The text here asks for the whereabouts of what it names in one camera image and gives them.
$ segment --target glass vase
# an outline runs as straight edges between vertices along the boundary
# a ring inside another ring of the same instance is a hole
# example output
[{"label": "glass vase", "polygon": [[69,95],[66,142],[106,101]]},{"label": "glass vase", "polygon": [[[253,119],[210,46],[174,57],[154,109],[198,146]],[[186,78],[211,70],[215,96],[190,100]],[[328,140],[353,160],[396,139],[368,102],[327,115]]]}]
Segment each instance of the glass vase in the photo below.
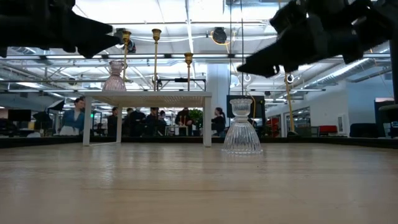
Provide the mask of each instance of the glass vase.
[{"label": "glass vase", "polygon": [[120,76],[123,67],[124,63],[122,61],[112,61],[109,63],[111,76],[106,80],[102,91],[127,91],[124,80]]},{"label": "glass vase", "polygon": [[261,153],[261,144],[257,132],[248,121],[250,114],[250,99],[235,99],[229,101],[232,105],[234,122],[225,137],[223,151],[233,154]]}]

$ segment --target table leg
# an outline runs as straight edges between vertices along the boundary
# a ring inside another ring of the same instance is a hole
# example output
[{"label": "table leg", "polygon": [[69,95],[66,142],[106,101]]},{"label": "table leg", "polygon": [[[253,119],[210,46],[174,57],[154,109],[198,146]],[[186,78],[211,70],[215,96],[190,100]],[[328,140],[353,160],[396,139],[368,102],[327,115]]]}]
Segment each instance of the table leg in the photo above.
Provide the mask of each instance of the table leg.
[{"label": "table leg", "polygon": [[116,143],[121,143],[122,142],[122,111],[123,107],[122,105],[118,105],[118,125],[117,125],[117,131],[116,131]]},{"label": "table leg", "polygon": [[211,98],[205,97],[203,106],[203,144],[211,147]]},{"label": "table leg", "polygon": [[85,98],[85,123],[83,128],[83,145],[89,146],[90,145],[90,129],[91,129],[91,102],[93,98],[87,96]]}]

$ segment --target green plant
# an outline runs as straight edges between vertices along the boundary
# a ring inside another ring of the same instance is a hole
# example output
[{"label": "green plant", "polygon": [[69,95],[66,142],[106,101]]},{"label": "green plant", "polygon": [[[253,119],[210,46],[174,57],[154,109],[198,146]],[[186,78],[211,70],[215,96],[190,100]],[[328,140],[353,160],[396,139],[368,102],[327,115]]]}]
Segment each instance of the green plant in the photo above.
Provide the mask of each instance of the green plant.
[{"label": "green plant", "polygon": [[203,112],[198,109],[193,109],[189,111],[189,117],[195,123],[197,129],[203,127]]}]

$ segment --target wooden floor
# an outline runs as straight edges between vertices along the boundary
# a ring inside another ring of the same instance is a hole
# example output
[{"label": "wooden floor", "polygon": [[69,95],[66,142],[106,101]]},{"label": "wooden floor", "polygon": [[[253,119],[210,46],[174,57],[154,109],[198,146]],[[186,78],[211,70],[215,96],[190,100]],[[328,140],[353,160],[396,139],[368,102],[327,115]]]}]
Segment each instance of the wooden floor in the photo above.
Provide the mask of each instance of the wooden floor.
[{"label": "wooden floor", "polygon": [[398,151],[268,144],[0,150],[0,223],[397,224]]}]

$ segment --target brass candlestick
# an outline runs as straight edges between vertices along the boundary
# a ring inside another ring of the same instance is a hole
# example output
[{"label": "brass candlestick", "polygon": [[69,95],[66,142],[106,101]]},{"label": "brass candlestick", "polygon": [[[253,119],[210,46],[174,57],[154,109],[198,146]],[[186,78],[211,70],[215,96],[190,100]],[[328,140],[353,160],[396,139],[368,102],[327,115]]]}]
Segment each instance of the brass candlestick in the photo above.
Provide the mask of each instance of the brass candlestick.
[{"label": "brass candlestick", "polygon": [[190,91],[190,86],[191,86],[191,63],[192,63],[192,56],[193,53],[191,52],[187,52],[184,54],[185,56],[185,63],[187,63],[187,67],[188,67],[188,91]]},{"label": "brass candlestick", "polygon": [[287,102],[289,103],[290,130],[294,131],[292,101],[290,100],[290,90],[289,90],[289,83],[287,81],[287,73],[285,73],[285,84],[286,84]]},{"label": "brass candlestick", "polygon": [[126,81],[126,69],[127,69],[127,47],[129,45],[131,32],[128,30],[123,31],[123,41],[124,41],[124,68],[123,68],[123,81]]},{"label": "brass candlestick", "polygon": [[156,72],[156,66],[157,66],[157,43],[160,39],[160,33],[162,31],[160,29],[153,29],[152,33],[153,33],[153,38],[155,40],[155,72],[154,72],[154,91],[156,91],[156,86],[157,86],[157,72]]}]

